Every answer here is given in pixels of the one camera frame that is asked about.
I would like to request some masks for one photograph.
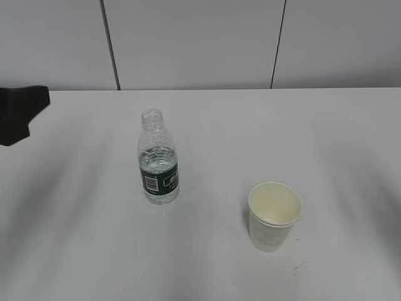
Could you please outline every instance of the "plastic water bottle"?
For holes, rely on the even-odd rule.
[[[178,161],[163,115],[156,109],[142,113],[143,132],[138,141],[138,160],[146,198],[165,204],[179,193]]]

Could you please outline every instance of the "white wall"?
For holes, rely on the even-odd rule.
[[[400,0],[288,0],[273,88],[401,87]]]
[[[121,88],[268,88],[283,4],[105,0]]]
[[[0,87],[117,88],[98,0],[1,0]]]
[[[268,88],[284,0],[105,0],[122,89]],[[273,88],[401,87],[401,0],[288,0]],[[114,90],[100,0],[2,0],[0,87]]]

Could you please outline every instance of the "cup rim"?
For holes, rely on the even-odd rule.
[[[252,193],[253,193],[254,190],[255,190],[256,188],[258,188],[259,186],[267,185],[267,184],[279,184],[279,185],[282,185],[282,186],[284,186],[285,188],[291,190],[293,193],[295,193],[295,195],[296,195],[297,198],[298,198],[299,204],[301,205],[301,210],[299,211],[299,214],[297,215],[297,217],[296,217],[295,219],[293,219],[292,221],[289,221],[288,223],[269,223],[269,222],[264,221],[263,219],[259,218],[259,217],[252,211],[252,208],[251,208],[251,196],[252,196]],[[301,197],[299,196],[299,194],[298,194],[294,189],[292,189],[292,188],[289,187],[288,185],[285,185],[285,184],[283,184],[283,183],[281,183],[281,182],[274,182],[274,181],[271,181],[271,182],[259,183],[258,185],[256,185],[255,187],[252,188],[252,190],[251,190],[251,192],[249,193],[249,196],[248,196],[248,209],[249,209],[249,212],[250,212],[260,223],[265,224],[266,226],[270,226],[270,227],[272,227],[272,228],[285,228],[285,227],[292,226],[292,225],[298,220],[298,218],[301,216],[301,213],[302,213],[302,211],[303,211],[303,203],[302,203]]]

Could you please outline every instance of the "water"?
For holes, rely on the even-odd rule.
[[[139,167],[152,174],[162,174],[171,170],[177,163],[177,155],[170,147],[152,147],[143,151],[139,156]],[[146,198],[155,204],[165,204],[175,199],[180,187],[163,196],[154,196],[145,191]]]

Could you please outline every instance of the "black object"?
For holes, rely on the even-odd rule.
[[[49,104],[45,86],[0,88],[0,145],[10,146],[29,137],[28,124]]]

